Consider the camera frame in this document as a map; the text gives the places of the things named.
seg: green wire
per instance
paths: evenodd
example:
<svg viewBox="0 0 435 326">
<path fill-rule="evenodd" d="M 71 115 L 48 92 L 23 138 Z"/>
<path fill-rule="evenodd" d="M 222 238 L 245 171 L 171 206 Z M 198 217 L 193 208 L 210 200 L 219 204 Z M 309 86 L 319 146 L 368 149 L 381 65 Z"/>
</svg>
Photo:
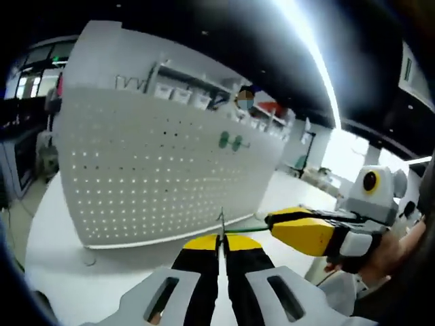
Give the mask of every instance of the green wire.
<svg viewBox="0 0 435 326">
<path fill-rule="evenodd" d="M 240 230 L 225 230 L 225 233 L 250 233 L 250 232 L 261 232 L 268 231 L 269 228 L 264 226 L 262 228 L 249 228 L 249 229 L 240 229 Z"/>
</svg>

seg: white box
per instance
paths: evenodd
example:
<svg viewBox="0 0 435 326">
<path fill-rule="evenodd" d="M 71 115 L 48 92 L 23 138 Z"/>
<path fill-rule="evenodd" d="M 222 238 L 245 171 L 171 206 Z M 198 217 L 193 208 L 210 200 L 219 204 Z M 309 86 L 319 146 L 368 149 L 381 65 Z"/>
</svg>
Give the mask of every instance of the white box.
<svg viewBox="0 0 435 326">
<path fill-rule="evenodd" d="M 171 100 L 181 104 L 188 104 L 191 95 L 192 95 L 192 91 L 190 90 L 176 88 L 172 92 Z"/>
<path fill-rule="evenodd" d="M 267 123 L 266 123 L 266 122 L 261 121 L 261 122 L 258 124 L 258 129 L 260 129 L 260 131 L 265 131 L 265 130 L 266 130 L 266 127 L 267 127 Z"/>
<path fill-rule="evenodd" d="M 174 87 L 165 85 L 162 83 L 156 83 L 156 90 L 154 91 L 154 96 L 162 98 L 164 100 L 169 100 Z"/>
<path fill-rule="evenodd" d="M 206 110 L 211 101 L 211 97 L 195 93 L 192 96 L 191 104 L 197 109 Z"/>
</svg>

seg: white pegboard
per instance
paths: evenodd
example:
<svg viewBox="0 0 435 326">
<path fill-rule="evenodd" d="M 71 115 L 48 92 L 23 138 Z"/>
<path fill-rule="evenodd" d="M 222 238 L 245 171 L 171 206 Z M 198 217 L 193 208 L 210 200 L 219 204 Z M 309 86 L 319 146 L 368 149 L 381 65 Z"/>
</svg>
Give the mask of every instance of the white pegboard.
<svg viewBox="0 0 435 326">
<path fill-rule="evenodd" d="M 64 91 L 59 162 L 86 247 L 146 245 L 255 213 L 284 142 L 173 101 L 119 90 Z M 220 148 L 223 131 L 242 146 Z"/>
</svg>

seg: ceiling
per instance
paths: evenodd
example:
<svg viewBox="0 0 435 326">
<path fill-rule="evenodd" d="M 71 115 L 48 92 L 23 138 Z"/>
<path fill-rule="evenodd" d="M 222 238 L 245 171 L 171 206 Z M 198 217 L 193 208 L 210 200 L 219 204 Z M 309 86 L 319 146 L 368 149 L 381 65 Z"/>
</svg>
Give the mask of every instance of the ceiling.
<svg viewBox="0 0 435 326">
<path fill-rule="evenodd" d="M 343 129 L 404 159 L 430 155 L 435 147 L 435 115 L 398 88 L 402 39 L 412 33 L 397 23 L 399 12 L 410 10 L 404 5 L 406 1 L 397 1 L 402 7 L 394 8 L 395 14 L 389 5 L 395 1 L 381 1 L 384 10 L 369 0 L 296 2 L 324 58 Z M 405 17 L 408 26 L 414 26 L 419 12 L 427 12 L 415 6 L 411 9 L 413 16 Z M 32 44 L 80 34 L 91 19 L 120 20 L 126 29 L 165 37 L 198 50 L 251 80 L 292 108 L 299 118 L 310 117 L 314 123 L 334 126 L 326 88 L 313 58 L 272 1 L 39 6 L 28 13 L 25 26 L 31 28 L 22 32 L 24 40 Z M 427 24 L 421 27 L 419 23 L 415 28 L 424 40 L 428 39 L 424 32 Z M 410 44 L 416 55 L 423 53 L 418 39 Z"/>
</svg>

